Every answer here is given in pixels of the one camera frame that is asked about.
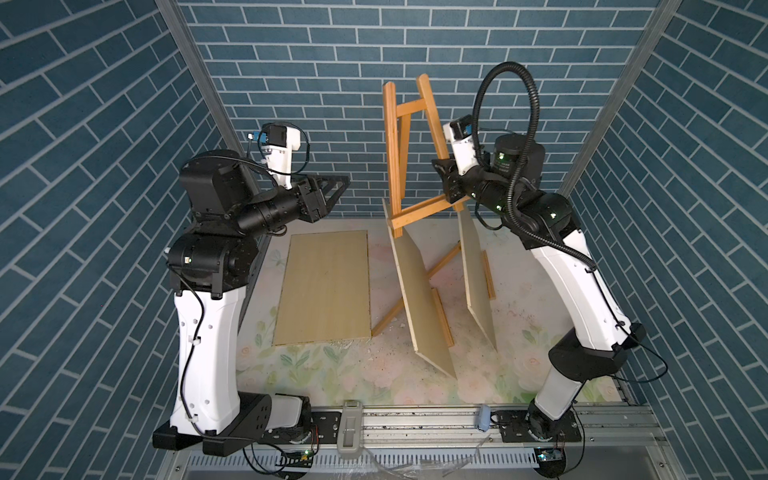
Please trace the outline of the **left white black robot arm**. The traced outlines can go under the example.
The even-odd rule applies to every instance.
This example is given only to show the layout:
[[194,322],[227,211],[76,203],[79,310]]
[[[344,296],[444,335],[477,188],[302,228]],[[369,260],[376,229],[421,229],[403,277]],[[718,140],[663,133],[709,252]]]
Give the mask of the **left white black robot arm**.
[[201,445],[226,457],[278,430],[291,439],[310,434],[306,396],[241,392],[236,345],[259,240],[278,236],[295,220],[327,216],[350,180],[302,175],[291,187],[258,192],[250,173],[264,168],[232,150],[212,150],[186,162],[179,181],[188,194],[191,226],[167,252],[180,344],[173,413],[152,435],[156,449]]

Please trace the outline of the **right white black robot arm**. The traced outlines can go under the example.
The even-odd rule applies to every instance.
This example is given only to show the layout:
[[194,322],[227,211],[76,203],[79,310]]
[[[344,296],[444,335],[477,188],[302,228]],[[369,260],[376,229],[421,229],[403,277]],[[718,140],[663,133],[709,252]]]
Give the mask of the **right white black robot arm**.
[[526,414],[530,435],[552,440],[584,385],[618,373],[645,329],[629,320],[608,290],[570,201],[537,187],[541,145],[533,144],[524,157],[525,136],[502,135],[485,166],[471,135],[448,137],[452,155],[433,163],[447,198],[468,196],[497,214],[501,227],[517,235],[544,268],[570,315],[573,326],[550,349],[551,369]]

